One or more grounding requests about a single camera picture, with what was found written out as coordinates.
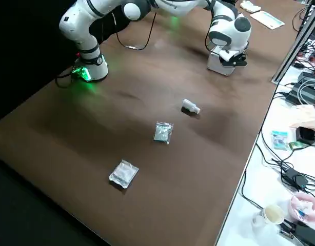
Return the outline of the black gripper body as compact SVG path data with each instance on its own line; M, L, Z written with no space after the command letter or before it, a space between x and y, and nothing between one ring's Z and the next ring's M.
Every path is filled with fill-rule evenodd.
M247 65L245 51L222 51L222 65L224 67L244 67Z

